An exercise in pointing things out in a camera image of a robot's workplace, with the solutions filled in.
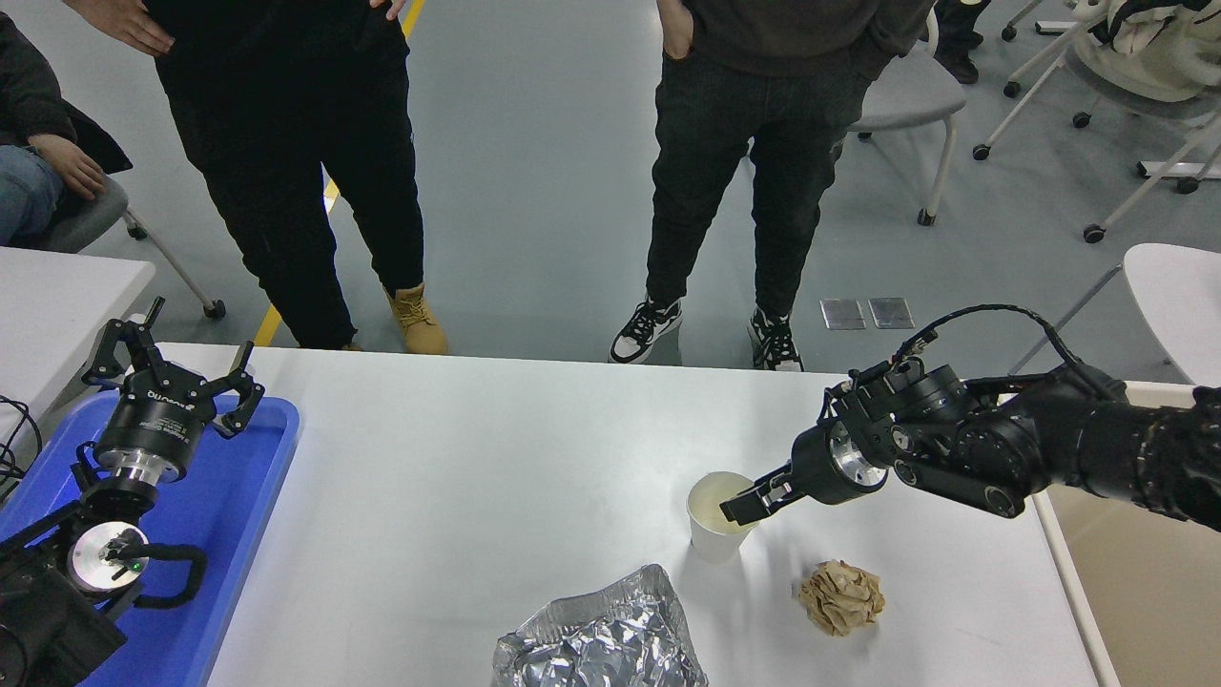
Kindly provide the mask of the seated person's hand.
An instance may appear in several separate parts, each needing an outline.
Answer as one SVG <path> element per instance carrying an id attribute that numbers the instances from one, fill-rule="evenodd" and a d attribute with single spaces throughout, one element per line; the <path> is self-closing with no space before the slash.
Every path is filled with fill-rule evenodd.
<path id="1" fill-rule="evenodd" d="M 106 176 L 103 168 L 63 135 L 28 135 L 27 142 L 76 195 L 93 200 L 106 190 Z"/>

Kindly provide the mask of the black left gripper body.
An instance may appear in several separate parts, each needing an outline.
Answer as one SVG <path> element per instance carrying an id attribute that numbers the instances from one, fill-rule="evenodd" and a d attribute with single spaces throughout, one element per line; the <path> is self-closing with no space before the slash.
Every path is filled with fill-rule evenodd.
<path id="1" fill-rule="evenodd" d="M 128 373 L 118 388 L 118 404 L 96 439 L 94 460 L 107 470 L 132 451 L 161 458 L 175 470 L 195 461 L 201 430 L 212 417 L 212 401 L 199 388 L 205 378 L 189 369 L 168 369 L 168 386 L 150 369 Z"/>

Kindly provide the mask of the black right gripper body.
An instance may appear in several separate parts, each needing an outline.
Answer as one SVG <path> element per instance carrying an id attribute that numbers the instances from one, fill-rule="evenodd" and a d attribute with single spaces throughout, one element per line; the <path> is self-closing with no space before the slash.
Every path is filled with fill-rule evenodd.
<path id="1" fill-rule="evenodd" d="M 860 497 L 860 449 L 842 423 L 805 430 L 791 448 L 795 488 L 814 500 L 838 505 Z"/>

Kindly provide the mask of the person's right hand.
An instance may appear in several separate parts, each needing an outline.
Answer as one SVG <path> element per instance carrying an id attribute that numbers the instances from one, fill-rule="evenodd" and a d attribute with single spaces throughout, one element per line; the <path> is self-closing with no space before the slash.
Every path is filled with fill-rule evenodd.
<path id="1" fill-rule="evenodd" d="M 148 12 L 143 1 L 63 1 L 92 28 L 101 34 L 145 52 L 162 57 L 175 46 L 171 37 Z"/>
<path id="2" fill-rule="evenodd" d="M 694 13 L 680 0 L 657 0 L 662 48 L 668 57 L 684 60 L 694 48 Z"/>

